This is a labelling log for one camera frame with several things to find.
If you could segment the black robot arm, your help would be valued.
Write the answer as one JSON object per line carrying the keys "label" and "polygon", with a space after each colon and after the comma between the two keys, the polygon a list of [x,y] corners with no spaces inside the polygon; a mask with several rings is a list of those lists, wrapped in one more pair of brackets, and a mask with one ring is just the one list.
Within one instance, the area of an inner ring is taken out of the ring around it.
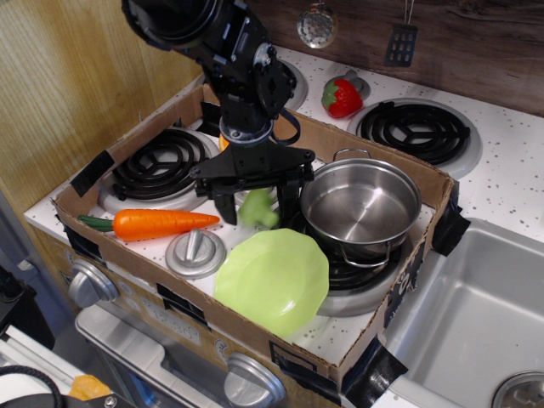
{"label": "black robot arm", "polygon": [[242,1],[124,1],[122,12],[147,44],[194,60],[218,98],[229,145],[192,168],[197,195],[236,224],[235,193],[273,187],[280,223],[290,221],[315,153],[295,147],[300,125],[285,105],[297,79],[258,17]]}

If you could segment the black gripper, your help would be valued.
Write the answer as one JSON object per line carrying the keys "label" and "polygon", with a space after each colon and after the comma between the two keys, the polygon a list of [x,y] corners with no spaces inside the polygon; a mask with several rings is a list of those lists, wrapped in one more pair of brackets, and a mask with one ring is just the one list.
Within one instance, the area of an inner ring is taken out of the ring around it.
{"label": "black gripper", "polygon": [[190,176],[196,194],[213,199],[221,218],[237,225],[238,192],[275,188],[280,220],[289,221],[299,209],[300,191],[313,178],[315,153],[272,140],[244,146],[234,142],[217,156],[195,165]]}

